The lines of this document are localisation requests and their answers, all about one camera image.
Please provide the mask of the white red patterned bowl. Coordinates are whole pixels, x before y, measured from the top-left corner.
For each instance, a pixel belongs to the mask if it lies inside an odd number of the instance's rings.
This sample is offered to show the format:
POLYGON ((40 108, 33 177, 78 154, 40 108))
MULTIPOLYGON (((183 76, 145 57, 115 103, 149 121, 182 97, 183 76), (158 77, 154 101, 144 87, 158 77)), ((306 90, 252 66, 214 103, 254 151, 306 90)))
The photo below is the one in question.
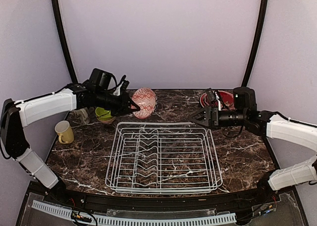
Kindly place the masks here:
POLYGON ((150 88, 143 87, 138 89, 134 92, 132 100, 140 107, 139 111, 133 112, 138 119, 148 118, 156 109, 157 97, 150 88))

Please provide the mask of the red floral plate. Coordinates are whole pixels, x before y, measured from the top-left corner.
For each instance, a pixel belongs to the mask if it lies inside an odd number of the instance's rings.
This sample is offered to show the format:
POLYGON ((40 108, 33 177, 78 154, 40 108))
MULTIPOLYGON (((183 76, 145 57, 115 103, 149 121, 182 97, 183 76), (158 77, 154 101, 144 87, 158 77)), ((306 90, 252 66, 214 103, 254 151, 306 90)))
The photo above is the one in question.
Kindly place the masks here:
MULTIPOLYGON (((234 109, 234 99, 233 99, 233 94, 227 92, 227 91, 219 91, 219 94, 230 110, 234 109)), ((218 107, 218 101, 216 100, 215 102, 211 103, 210 106, 212 107, 218 107)))

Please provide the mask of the lime green bowl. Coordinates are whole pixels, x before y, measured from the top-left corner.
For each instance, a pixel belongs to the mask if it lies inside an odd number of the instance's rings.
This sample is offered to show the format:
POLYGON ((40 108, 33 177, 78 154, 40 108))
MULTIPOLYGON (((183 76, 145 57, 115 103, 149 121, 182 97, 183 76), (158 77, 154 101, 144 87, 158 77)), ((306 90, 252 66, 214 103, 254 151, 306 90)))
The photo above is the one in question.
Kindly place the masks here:
POLYGON ((103 108, 100 108, 100 107, 97 107, 95 109, 95 115, 96 115, 96 118, 98 117, 103 117, 103 118, 107 118, 107 117, 111 117, 111 111, 108 111, 108 110, 105 110, 103 108))

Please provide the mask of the blue white zigzag bowl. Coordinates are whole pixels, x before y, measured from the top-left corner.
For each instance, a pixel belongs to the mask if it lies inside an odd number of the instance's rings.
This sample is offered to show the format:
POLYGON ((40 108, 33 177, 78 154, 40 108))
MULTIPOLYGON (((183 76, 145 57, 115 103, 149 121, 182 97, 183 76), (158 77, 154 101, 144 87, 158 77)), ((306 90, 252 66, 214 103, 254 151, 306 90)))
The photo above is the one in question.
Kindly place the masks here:
POLYGON ((98 117, 97 120, 101 123, 104 124, 111 124, 115 121, 116 117, 111 116, 111 117, 107 117, 107 118, 103 118, 103 117, 98 117))

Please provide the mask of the white patterned tall mug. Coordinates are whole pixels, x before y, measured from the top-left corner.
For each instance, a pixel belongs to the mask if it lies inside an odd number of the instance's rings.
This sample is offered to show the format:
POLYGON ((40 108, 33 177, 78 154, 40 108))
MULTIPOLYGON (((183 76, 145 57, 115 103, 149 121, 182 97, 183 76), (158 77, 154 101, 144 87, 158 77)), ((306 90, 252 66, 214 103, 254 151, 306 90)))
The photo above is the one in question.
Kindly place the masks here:
POLYGON ((74 111, 75 115, 80 119, 81 125, 87 125, 90 123, 88 108, 81 108, 74 111))

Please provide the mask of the yellow mug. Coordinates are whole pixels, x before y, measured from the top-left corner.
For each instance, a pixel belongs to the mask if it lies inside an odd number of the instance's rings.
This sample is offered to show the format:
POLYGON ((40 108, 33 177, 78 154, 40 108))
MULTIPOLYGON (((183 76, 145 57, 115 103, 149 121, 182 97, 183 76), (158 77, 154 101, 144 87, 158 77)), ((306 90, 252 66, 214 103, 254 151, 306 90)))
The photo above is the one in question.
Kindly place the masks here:
POLYGON ((74 141, 74 133, 70 123, 66 120, 60 121, 54 128, 58 135, 58 141, 61 144, 71 144, 74 141))

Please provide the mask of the light green plate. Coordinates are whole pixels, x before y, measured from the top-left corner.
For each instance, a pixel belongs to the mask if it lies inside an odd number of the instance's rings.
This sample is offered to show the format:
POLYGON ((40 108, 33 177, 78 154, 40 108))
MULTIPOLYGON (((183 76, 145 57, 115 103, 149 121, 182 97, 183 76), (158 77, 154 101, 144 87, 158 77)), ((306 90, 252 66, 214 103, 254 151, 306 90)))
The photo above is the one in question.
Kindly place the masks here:
POLYGON ((203 108, 206 107, 206 106, 210 106, 210 105, 211 105, 206 93, 203 93, 203 94, 200 96, 199 102, 200 102, 200 104, 201 104, 201 106, 202 106, 203 108))

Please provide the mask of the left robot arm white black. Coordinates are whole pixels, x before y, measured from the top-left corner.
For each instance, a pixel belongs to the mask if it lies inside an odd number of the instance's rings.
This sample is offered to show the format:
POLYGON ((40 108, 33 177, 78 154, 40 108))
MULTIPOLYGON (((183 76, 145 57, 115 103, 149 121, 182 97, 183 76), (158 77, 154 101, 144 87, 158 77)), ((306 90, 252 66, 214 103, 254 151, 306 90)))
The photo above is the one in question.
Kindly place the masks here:
POLYGON ((68 84, 61 90, 28 100, 4 101, 0 117, 0 139, 7 158, 18 162, 59 204, 70 194, 62 179, 46 164, 53 142, 53 122, 68 112, 100 107, 112 116, 139 111, 120 85, 114 90, 91 90, 85 84, 68 84))

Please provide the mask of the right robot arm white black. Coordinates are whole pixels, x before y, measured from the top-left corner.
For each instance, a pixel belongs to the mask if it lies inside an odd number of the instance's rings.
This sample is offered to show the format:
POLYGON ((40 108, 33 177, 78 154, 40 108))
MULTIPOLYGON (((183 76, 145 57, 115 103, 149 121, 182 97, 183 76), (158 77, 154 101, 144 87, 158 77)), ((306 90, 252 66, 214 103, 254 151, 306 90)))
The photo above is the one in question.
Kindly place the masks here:
POLYGON ((207 129, 240 126, 254 135, 304 147, 314 154, 300 163, 266 173, 253 191, 257 203, 265 202, 272 192, 280 189, 317 181, 317 127, 314 124, 287 118, 279 112, 250 108, 220 111, 204 107, 189 115, 188 120, 207 129))

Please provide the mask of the black front rail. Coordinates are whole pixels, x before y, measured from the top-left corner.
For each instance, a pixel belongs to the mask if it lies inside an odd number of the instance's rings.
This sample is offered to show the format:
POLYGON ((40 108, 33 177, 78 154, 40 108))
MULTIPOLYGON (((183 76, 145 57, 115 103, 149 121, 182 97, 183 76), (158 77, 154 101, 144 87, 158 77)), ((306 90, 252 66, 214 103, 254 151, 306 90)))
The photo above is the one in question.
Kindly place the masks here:
POLYGON ((263 210, 265 205, 273 205, 280 216, 287 218, 294 215, 297 219, 305 217, 302 205, 298 201, 298 193, 294 187, 288 187, 269 198, 257 196, 257 190, 245 190, 234 193, 203 195, 197 197, 123 197, 83 193, 67 190, 62 200, 48 193, 44 200, 85 210, 89 213, 105 213, 107 210, 128 210, 146 212, 172 212, 216 209, 217 212, 230 211, 237 214, 237 219, 243 222, 263 210))

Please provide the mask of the right black frame post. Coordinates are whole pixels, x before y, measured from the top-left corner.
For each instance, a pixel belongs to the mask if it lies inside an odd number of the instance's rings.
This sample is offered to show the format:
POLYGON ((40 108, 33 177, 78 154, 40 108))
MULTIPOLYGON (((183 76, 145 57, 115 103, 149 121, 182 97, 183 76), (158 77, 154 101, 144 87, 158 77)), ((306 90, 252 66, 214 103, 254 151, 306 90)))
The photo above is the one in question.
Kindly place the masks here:
POLYGON ((245 70, 244 77, 243 77, 242 84, 241 84, 242 87, 247 87, 248 83, 250 81, 250 77, 252 74, 252 70, 254 67, 254 63, 256 60, 256 56, 257 56, 257 52, 258 52, 258 48, 259 48, 260 40, 261 40, 261 36, 262 36, 262 30, 263 30, 264 21, 265 21, 267 3, 268 3, 268 0, 261 0, 261 2, 260 2, 260 8, 259 8, 259 14, 258 14, 258 19, 257 19, 255 34, 254 34, 253 43, 252 43, 249 59, 247 62, 246 70, 245 70))

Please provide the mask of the black frame post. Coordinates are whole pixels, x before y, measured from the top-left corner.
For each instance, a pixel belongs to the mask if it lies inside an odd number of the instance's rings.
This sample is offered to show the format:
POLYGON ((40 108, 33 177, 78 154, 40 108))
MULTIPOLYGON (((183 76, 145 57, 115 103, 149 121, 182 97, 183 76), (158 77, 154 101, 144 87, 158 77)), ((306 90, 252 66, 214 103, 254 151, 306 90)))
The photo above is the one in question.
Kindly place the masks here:
POLYGON ((254 63, 256 60, 256 56, 257 56, 257 52, 258 52, 258 48, 259 48, 260 40, 261 40, 261 36, 262 36, 262 30, 263 30, 264 21, 265 21, 267 3, 268 3, 268 0, 261 0, 261 2, 260 2, 260 8, 259 8, 259 14, 258 14, 258 19, 257 19, 255 34, 254 34, 253 43, 252 43, 249 59, 247 62, 246 70, 245 70, 244 77, 243 77, 242 84, 241 84, 242 87, 247 87, 248 83, 250 81, 250 77, 252 74, 252 70, 254 67, 254 63))
POLYGON ((67 67, 71 82, 77 83, 78 79, 75 73, 68 43, 66 40, 65 30, 63 26, 61 12, 60 12, 59 0, 51 0, 51 3, 53 8, 53 14, 54 14, 55 24, 57 28, 57 33, 58 33, 61 49, 63 52, 64 60, 66 63, 66 67, 67 67))

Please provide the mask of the left black frame post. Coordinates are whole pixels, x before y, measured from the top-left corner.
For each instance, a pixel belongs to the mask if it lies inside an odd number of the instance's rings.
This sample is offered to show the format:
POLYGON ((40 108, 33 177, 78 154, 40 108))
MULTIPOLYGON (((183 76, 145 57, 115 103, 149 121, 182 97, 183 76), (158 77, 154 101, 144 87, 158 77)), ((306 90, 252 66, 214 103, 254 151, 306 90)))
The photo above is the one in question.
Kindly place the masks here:
POLYGON ((61 49, 63 52, 64 60, 66 63, 66 67, 67 67, 71 82, 77 83, 78 79, 75 73, 68 43, 66 40, 65 30, 63 26, 61 12, 60 12, 59 0, 51 0, 51 3, 53 8, 53 14, 54 14, 55 24, 57 28, 57 33, 58 33, 61 49))

